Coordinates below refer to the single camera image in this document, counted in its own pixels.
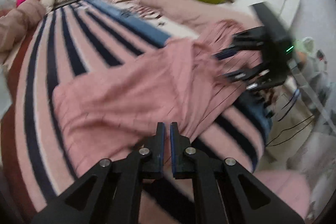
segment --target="pink blanket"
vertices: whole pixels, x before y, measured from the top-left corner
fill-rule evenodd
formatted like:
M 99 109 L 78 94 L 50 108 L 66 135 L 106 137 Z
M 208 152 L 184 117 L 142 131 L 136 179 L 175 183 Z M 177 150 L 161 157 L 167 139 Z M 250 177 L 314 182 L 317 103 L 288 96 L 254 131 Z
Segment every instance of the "pink blanket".
M 211 57 L 240 30 L 234 21 L 211 24 L 195 41 L 172 38 L 133 62 L 58 86 L 55 114 L 78 175 L 102 158 L 126 157 L 141 139 L 155 134 L 157 122 L 178 122 L 191 141 L 208 128 L 244 91 L 242 82 L 229 84 L 221 75 L 258 64 L 256 52 L 223 61 Z

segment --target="metal screw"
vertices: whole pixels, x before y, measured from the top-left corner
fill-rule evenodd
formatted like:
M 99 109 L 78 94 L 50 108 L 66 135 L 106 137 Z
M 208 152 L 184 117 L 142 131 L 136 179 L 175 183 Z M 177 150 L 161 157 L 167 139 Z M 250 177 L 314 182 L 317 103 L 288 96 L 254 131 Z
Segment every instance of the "metal screw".
M 185 150 L 185 152 L 186 152 L 187 154 L 189 154 L 189 155 L 193 155 L 193 154 L 196 153 L 196 149 L 193 148 L 193 147 L 188 147 L 188 148 Z
M 139 150 L 139 153 L 141 154 L 141 155 L 147 155 L 148 153 L 150 152 L 150 150 L 148 149 L 148 148 L 146 148 L 146 147 L 144 147 L 144 148 L 141 148 L 140 150 Z
M 227 158 L 227 159 L 225 160 L 225 163 L 226 163 L 227 165 L 229 165 L 229 166 L 233 166 L 233 165 L 236 164 L 236 160 L 235 160 L 234 158 Z
M 111 164 L 111 161 L 109 159 L 102 159 L 99 164 L 101 167 L 107 167 Z
M 257 83 L 254 83 L 254 84 L 248 85 L 248 86 L 246 87 L 246 89 L 247 89 L 247 90 L 251 90 L 251 89 L 256 88 L 257 86 L 258 86 L 258 84 L 257 84 Z
M 241 74 L 239 74 L 239 75 L 236 75 L 236 76 L 235 76 L 235 79 L 240 79 L 240 78 L 243 78 L 243 77 L 245 77 L 245 76 L 246 76 L 245 73 L 241 73 Z

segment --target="pink clothing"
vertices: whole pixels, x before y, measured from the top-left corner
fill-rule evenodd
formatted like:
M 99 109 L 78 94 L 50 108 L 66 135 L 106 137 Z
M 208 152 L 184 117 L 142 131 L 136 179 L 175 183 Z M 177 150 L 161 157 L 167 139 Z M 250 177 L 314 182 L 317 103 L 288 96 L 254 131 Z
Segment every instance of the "pink clothing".
M 291 170 L 260 171 L 254 175 L 305 219 L 309 210 L 310 188 L 304 176 Z
M 36 27 L 45 15 L 37 0 L 26 0 L 18 8 L 0 18 L 0 52 L 9 51 L 20 42 L 27 30 Z
M 59 85 L 55 114 L 72 164 L 83 175 L 100 159 L 119 160 L 158 122 L 177 122 L 193 141 L 245 90 L 221 75 L 258 64 L 257 52 L 218 61 L 212 54 L 231 43 L 241 26 L 234 21 L 210 25 L 197 40 L 170 39 L 117 68 L 89 73 Z M 166 141 L 169 156 L 170 144 Z

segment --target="striped blanket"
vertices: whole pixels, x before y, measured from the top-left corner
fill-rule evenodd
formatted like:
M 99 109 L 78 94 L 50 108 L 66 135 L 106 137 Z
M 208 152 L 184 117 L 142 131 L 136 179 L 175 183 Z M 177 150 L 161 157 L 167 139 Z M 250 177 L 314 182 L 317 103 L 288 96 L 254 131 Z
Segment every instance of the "striped blanket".
M 20 49 L 13 65 L 20 71 L 17 87 L 11 89 L 15 105 L 1 124 L 6 132 L 1 145 L 12 195 L 26 219 L 77 178 L 54 116 L 54 88 L 163 47 L 169 35 L 140 21 L 98 0 L 81 1 L 46 15 L 31 42 Z M 213 158 L 236 158 L 254 171 L 271 125 L 263 102 L 243 93 L 193 146 Z M 164 179 L 144 185 L 140 223 L 157 223 L 144 213 L 148 209 L 166 218 L 165 223 L 194 223 L 191 183 L 174 181 L 170 174 L 166 170 Z

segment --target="green led light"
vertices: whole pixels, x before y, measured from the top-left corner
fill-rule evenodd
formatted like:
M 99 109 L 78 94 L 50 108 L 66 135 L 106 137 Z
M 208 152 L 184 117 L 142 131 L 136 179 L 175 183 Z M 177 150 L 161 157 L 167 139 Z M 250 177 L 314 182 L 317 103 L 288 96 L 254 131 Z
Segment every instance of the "green led light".
M 294 48 L 294 46 L 290 47 L 288 50 L 286 50 L 286 52 L 289 52 L 293 48 Z

